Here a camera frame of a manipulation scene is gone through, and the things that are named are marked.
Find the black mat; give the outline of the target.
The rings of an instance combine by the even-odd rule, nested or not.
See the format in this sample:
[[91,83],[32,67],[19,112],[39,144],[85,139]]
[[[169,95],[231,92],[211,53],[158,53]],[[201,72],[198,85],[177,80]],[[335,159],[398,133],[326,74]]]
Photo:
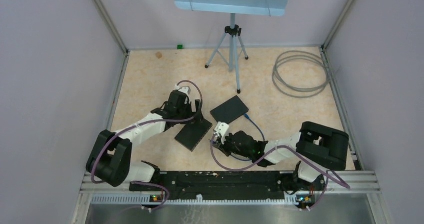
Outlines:
[[213,124],[206,119],[193,121],[186,124],[174,139],[193,152],[212,126]]

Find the black network switch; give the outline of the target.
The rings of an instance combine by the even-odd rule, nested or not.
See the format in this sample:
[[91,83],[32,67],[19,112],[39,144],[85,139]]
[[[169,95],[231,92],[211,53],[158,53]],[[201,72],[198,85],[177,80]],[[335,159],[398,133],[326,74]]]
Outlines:
[[230,124],[248,112],[246,104],[238,96],[234,96],[211,110],[210,114],[216,122]]

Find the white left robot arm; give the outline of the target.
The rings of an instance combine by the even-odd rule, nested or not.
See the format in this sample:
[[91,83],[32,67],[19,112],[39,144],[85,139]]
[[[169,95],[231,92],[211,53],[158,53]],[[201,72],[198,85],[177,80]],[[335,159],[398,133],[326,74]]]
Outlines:
[[202,107],[203,99],[191,100],[190,92],[184,87],[172,91],[162,106],[136,123],[115,132],[101,131],[86,163],[91,182],[112,187],[124,182],[141,182],[147,190],[156,190],[161,182],[160,169],[147,161],[132,162],[133,149],[175,125],[198,119]]

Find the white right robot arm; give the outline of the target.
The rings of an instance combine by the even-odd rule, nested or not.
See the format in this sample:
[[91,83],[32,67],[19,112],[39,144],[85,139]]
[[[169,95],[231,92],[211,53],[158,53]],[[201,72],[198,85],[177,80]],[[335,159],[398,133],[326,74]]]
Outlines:
[[344,180],[330,177],[329,172],[346,170],[349,140],[349,135],[344,131],[306,121],[300,131],[290,137],[258,141],[244,131],[230,133],[230,126],[219,122],[210,141],[210,152],[216,164],[226,171],[232,169],[218,161],[215,150],[227,157],[235,154],[249,159],[252,163],[240,168],[241,172],[254,166],[267,168],[298,158],[292,175],[297,189],[307,190],[320,176],[348,188]]

